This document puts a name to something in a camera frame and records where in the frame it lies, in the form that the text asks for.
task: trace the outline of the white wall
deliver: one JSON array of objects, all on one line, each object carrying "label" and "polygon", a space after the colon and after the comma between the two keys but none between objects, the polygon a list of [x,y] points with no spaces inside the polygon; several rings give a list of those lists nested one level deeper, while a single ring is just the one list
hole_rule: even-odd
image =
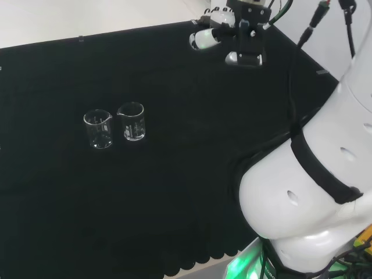
[{"label": "white wall", "polygon": [[0,0],[0,48],[198,19],[206,5],[206,0]]},{"label": "white wall", "polygon": [[[371,15],[366,0],[356,0],[357,10],[353,15],[353,37],[358,49],[366,32]],[[291,40],[298,42],[299,37],[309,25],[319,0],[294,0],[288,13],[276,26]],[[273,5],[273,13],[279,8],[279,0]],[[315,29],[304,50],[337,79],[340,79],[349,66],[351,56],[346,33],[344,14],[338,0],[331,1],[331,9]]]}]

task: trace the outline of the green light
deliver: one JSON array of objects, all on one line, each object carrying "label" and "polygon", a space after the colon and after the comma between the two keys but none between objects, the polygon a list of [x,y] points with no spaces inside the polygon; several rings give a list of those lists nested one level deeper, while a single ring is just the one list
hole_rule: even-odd
[{"label": "green light", "polygon": [[252,274],[249,276],[249,279],[258,279],[257,273],[253,271]]},{"label": "green light", "polygon": [[260,246],[240,254],[227,267],[225,279],[258,279],[255,267],[259,262]]}]

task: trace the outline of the black strap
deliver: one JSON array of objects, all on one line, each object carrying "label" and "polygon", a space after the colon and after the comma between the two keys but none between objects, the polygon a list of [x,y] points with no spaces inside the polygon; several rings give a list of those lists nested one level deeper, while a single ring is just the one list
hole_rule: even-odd
[{"label": "black strap", "polygon": [[327,192],[336,203],[343,205],[363,196],[359,189],[349,187],[333,176],[315,157],[308,146],[303,131],[299,130],[292,137],[291,148],[302,168],[307,174]]}]

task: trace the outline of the hole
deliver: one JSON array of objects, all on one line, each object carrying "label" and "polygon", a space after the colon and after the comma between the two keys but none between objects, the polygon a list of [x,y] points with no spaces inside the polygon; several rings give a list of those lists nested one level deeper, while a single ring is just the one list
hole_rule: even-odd
[{"label": "hole", "polygon": [[348,150],[346,148],[343,148],[343,147],[341,147],[340,150],[341,150],[342,154],[344,154],[344,156],[347,158],[347,160],[349,160],[351,162],[356,160],[356,156],[350,150]]},{"label": "hole", "polygon": [[287,191],[287,195],[289,197],[289,201],[291,204],[298,206],[298,197],[292,191]]},{"label": "hole", "polygon": [[366,129],[366,131],[368,133],[372,134],[372,125],[371,124],[365,123],[364,128]]}]

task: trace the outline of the table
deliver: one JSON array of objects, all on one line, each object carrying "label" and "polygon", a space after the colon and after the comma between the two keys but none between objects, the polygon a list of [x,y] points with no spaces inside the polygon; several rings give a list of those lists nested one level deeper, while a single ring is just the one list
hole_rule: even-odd
[{"label": "table", "polygon": [[[191,22],[0,51],[2,279],[163,278],[233,256],[256,235],[227,195],[227,162],[288,127],[294,44],[267,34],[263,69],[228,67],[232,43],[195,52]],[[337,82],[301,54],[300,114]],[[89,147],[83,116],[145,107],[146,138]]]}]

